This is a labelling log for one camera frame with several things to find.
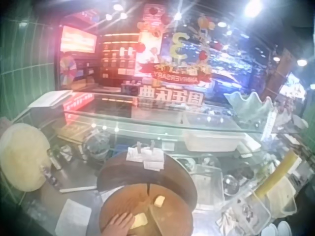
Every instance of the round wooden chopping block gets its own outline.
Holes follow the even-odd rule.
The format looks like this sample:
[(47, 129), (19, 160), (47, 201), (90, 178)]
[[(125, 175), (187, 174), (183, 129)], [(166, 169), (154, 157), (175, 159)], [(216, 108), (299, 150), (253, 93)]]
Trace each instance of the round wooden chopping block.
[(164, 170), (145, 170), (143, 163), (126, 161), (127, 152), (122, 152), (106, 161), (97, 178), (99, 192), (120, 186), (152, 183), (178, 194), (193, 211), (197, 204), (197, 190), (189, 173), (173, 158), (164, 154)]
[[(161, 208), (154, 206), (155, 199), (165, 197)], [(137, 236), (190, 236), (193, 219), (189, 206), (173, 191), (159, 185), (150, 184), (149, 195), (146, 184), (126, 186), (104, 203), (99, 226), (101, 232), (116, 214), (131, 212), (133, 215), (145, 213), (148, 224), (132, 229), (128, 234)]]

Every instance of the chinese characters sign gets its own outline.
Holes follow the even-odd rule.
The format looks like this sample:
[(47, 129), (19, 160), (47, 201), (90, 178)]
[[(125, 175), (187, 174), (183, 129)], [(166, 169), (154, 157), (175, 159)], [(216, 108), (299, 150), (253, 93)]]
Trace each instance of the chinese characters sign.
[(143, 86), (139, 89), (139, 97), (153, 98), (157, 101), (170, 101), (201, 106), (204, 94), (186, 89), (171, 89), (167, 87), (153, 88)]

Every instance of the clear plastic container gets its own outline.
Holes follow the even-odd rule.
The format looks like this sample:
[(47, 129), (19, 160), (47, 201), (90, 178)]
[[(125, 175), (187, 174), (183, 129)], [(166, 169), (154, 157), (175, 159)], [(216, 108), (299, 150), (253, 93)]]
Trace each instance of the clear plastic container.
[(270, 212), (273, 218), (283, 218), (297, 212), (294, 199), (295, 189), (287, 177), (283, 177), (267, 193)]
[(236, 199), (231, 207), (244, 235), (257, 235), (270, 223), (269, 210), (254, 193)]
[(191, 178), (196, 186), (196, 209), (220, 210), (224, 203), (222, 170), (211, 166), (195, 165)]
[(234, 151), (245, 139), (245, 133), (228, 116), (183, 114), (183, 124), (208, 130), (185, 130), (183, 136), (189, 151)]

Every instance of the red anniversary banner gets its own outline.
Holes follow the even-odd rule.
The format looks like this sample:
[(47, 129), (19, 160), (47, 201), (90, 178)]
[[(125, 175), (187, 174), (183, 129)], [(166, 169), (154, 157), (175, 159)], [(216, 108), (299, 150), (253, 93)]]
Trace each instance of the red anniversary banner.
[(142, 73), (151, 73), (152, 77), (169, 83), (197, 85), (200, 81), (210, 82), (210, 74), (189, 67), (173, 67), (159, 63), (140, 64)]

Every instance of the round dough sheet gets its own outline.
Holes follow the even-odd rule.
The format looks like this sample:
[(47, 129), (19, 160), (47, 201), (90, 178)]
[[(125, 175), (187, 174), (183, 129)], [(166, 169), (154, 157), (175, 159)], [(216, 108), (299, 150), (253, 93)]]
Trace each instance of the round dough sheet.
[(8, 181), (25, 192), (39, 189), (45, 182), (40, 166), (51, 166), (45, 135), (24, 123), (9, 127), (0, 139), (0, 164)]

